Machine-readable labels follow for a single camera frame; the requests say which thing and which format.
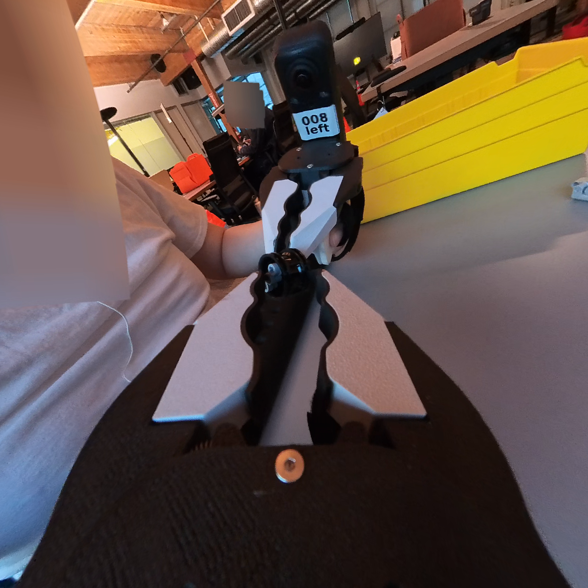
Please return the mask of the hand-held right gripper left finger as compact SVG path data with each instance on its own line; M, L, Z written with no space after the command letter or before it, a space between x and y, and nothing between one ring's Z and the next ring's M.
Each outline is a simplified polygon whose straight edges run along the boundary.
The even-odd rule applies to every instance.
M250 274L207 313L194 328L152 416L154 422L202 420L217 428L248 420L245 391L250 383L254 352L241 332L241 321L254 303Z

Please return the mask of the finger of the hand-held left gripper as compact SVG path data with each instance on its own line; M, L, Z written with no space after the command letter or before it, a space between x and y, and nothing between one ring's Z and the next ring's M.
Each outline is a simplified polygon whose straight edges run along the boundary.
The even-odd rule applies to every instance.
M321 266L329 265L333 258L334 246L330 245L329 234L337 222L334 200L342 180L343 177L325 177L311 185L310 203L290 235L289 247L307 258L313 254Z
M266 254L281 252L300 223L304 196L290 179L264 179L261 185L261 217Z

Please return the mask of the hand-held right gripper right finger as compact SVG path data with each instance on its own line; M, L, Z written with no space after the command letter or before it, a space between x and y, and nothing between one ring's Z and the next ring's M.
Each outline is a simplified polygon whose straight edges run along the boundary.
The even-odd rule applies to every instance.
M384 319L328 271L317 275L320 351L309 412L312 442L334 442L350 422L427 413Z

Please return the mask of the black toy building part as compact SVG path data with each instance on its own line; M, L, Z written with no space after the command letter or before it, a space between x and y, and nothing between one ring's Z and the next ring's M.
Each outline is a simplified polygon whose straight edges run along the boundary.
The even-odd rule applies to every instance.
M316 269L297 249L264 254L251 287L254 301L245 311L241 331L254 353L245 399L248 421L241 432L246 444L257 445L315 297Z

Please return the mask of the person's left forearm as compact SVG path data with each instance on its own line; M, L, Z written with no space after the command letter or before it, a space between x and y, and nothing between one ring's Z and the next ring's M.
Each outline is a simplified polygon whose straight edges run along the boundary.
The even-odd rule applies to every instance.
M228 228L208 224L203 245L190 260L206 278L228 280L256 271L264 253L261 221Z

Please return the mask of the grey desk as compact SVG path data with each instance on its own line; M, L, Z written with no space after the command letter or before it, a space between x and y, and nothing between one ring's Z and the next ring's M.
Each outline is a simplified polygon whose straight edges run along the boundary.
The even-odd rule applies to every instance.
M220 586L587 587L587 155L368 224L335 275L429 416L239 500Z

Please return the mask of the person's left hand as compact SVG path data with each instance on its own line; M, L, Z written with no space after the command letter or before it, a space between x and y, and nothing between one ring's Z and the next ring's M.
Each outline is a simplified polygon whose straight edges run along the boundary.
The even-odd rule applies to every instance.
M331 263L334 258L343 251L346 246L346 240L344 237L344 225L342 222L338 222L335 227L330 231L328 237L327 246L327 258L328 263Z

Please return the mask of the black monitor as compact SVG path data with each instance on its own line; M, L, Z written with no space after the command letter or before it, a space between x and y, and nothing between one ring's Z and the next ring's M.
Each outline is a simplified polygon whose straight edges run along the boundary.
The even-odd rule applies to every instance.
M388 55L380 12L363 21L350 33L334 41L334 57L342 72L356 75Z

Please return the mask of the black office chair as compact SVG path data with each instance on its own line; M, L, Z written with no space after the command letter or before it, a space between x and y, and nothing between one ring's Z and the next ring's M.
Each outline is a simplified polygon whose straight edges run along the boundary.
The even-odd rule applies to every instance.
M233 149L232 137L224 132L203 143L214 176L218 210L227 224L259 219L255 205L258 193L245 177Z

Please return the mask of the white ceiling vent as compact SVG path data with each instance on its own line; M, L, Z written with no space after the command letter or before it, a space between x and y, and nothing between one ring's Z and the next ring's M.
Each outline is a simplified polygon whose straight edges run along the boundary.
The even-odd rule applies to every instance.
M221 19L229 36L243 29L254 17L256 11L252 1L235 1L222 13Z

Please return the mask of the orange case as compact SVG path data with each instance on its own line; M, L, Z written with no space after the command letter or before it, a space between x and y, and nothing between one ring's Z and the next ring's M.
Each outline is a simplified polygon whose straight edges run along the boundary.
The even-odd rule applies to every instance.
M200 153L192 153L186 162L178 162L169 170L169 175L185 195L195 188L209 182L212 170L205 156Z

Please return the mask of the brown chair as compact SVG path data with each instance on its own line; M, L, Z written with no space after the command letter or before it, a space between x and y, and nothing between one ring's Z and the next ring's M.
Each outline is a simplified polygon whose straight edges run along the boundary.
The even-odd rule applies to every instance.
M462 1L435 1L406 19L400 14L396 19L403 61L466 26Z

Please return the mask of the person's white shirt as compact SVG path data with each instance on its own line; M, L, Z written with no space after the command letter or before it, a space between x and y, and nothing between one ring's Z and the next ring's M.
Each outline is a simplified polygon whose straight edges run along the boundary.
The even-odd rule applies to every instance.
M1 579L26 566L106 409L207 305L201 206L112 158L130 298L1 311Z

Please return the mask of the yellow plastic bin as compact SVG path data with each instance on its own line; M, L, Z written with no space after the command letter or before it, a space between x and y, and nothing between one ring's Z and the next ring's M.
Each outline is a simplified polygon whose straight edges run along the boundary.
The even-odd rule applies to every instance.
M587 38L521 48L352 130L367 223L582 154Z

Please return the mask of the long grey background table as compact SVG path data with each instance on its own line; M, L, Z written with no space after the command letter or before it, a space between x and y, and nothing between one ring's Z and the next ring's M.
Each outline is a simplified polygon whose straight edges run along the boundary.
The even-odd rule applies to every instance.
M548 29L553 30L558 1L529 1L500 10L479 25L465 26L402 61L401 72L379 85L370 85L362 94L364 102L378 92L403 91L419 87L457 70L499 43L499 38L532 18L547 13Z

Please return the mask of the black floor lamp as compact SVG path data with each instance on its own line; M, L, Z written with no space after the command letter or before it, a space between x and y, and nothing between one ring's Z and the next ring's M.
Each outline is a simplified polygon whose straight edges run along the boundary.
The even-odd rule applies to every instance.
M119 132L115 129L114 125L111 123L111 119L117 114L117 108L115 107L106 107L104 109L100 110L100 117L103 121L104 124L107 125L107 127L111 130L111 132L114 134L114 137L116 139L118 139L118 141L121 143L121 145L123 146L123 148L125 149L125 151L129 154L129 156L132 158L132 160L136 163L136 165L139 167L139 169L141 170L141 172L147 177L149 178L150 175L147 172L147 170L145 169L145 167L143 166L143 164L140 162L140 160L136 157L136 155L134 154L134 152L129 148L128 144L123 140L123 138L121 137L121 135L119 134Z

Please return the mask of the silver air duct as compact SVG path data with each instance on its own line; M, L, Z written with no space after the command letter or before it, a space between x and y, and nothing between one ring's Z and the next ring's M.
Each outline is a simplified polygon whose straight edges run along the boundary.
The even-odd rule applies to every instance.
M214 32L210 35L209 39L202 42L202 53L206 57L211 58L218 52L220 52L224 47L227 46L227 44L233 41L238 35L244 33L247 27L251 26L252 24L255 24L255 22L259 18L261 18L261 16L265 14L273 5L272 1L252 1L252 3L254 4L256 16L243 29L239 30L234 35L229 36L226 27L222 21L222 24L214 30Z

